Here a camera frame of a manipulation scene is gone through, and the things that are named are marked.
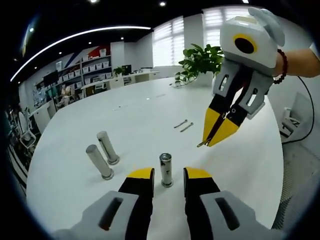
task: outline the white table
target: white table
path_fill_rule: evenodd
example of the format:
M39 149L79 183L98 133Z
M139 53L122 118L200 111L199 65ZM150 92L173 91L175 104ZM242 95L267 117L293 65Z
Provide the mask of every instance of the white table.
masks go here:
M183 168L203 168L221 190L228 190L255 210L270 228L280 203L283 152L269 103L238 132L213 147L202 141L210 88L169 86L162 78L102 92L59 110L33 155L26 198L31 212L50 232L70 228L83 211L110 190L118 190L135 169L154 167L153 214L148 239L189 239L185 216ZM188 119L185 132L174 126ZM86 155L96 135L107 131L120 162L112 180L103 180ZM172 155L174 185L161 185L159 155Z
M110 81L114 81L114 80L121 80L123 82L124 78L132 78L133 79L132 80L133 83L136 83L136 77L138 77L138 76L143 76L143 75L149 75L150 76L150 74L157 74L157 73L159 73L159 71L138 72L138 73L133 73L133 74L129 74L129 75L117 76L117 77L113 77L113 78L104 79L104 80L101 80L101 81L96 81L96 82L89 83L87 85L84 85L81 88L81 90L84 90L84 89L92 87L92 86L100 85L100 84L103 84L103 83L107 83L107 82L110 82Z

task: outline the small plant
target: small plant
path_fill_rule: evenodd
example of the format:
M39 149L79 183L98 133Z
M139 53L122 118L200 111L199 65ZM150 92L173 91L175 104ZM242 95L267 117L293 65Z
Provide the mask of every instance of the small plant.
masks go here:
M113 72L116 76L118 76L119 74L122 74L124 72L124 70L121 66L118 66L113 70Z
M194 48L183 50L186 59L179 62L183 71L175 74L175 84L192 82L198 77L199 73L213 72L215 74L220 72L224 54L221 47L207 44L202 49L196 44L191 45Z

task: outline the window blind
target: window blind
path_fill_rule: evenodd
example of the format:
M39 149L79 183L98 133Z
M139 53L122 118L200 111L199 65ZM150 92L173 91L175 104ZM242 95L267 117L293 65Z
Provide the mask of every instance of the window blind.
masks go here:
M236 16L245 17L249 15L247 7L228 7L225 9L225 20L235 18Z
M154 29L152 40L153 66L174 66L184 59L184 19L178 17Z
M221 25L236 16L249 15L248 7L226 6L203 10L203 28L205 44L220 46Z

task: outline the computer monitor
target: computer monitor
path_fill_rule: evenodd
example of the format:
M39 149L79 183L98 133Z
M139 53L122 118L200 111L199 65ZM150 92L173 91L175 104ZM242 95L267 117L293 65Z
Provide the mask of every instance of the computer monitor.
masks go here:
M54 71L43 77L44 86L50 86L53 83L56 83L59 80L58 71Z
M122 66L123 75L129 75L131 73L131 65L123 65Z

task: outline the curved led light strip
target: curved led light strip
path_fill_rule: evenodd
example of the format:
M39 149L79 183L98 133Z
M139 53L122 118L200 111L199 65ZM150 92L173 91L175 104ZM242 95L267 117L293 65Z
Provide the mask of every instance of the curved led light strip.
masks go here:
M42 54L44 51L48 50L49 48L53 47L54 45L57 45L59 43L62 43L65 40L68 39L72 39L74 37L83 35L83 34L89 34L89 33L94 33L94 32L99 32L99 31L105 31L105 30L121 30L121 29L144 29L144 30L150 30L151 27L146 27L146 26L108 26L108 27L102 27L102 28L97 28L97 29L92 29L92 30L88 30L88 31L83 31L83 32L79 32L76 33L74 35L71 36L67 36L59 41L56 41L52 44L50 44L49 46L45 47L44 49L42 49L41 51L39 51L37 54L35 54L34 56L32 56L28 61L26 61L19 69L18 71L16 71L16 73L12 76L12 78L10 79L10 82L12 82L14 80L14 78L18 75L18 73L21 72L21 70L28 64L30 63L33 59L35 59L37 56L39 56L40 54Z

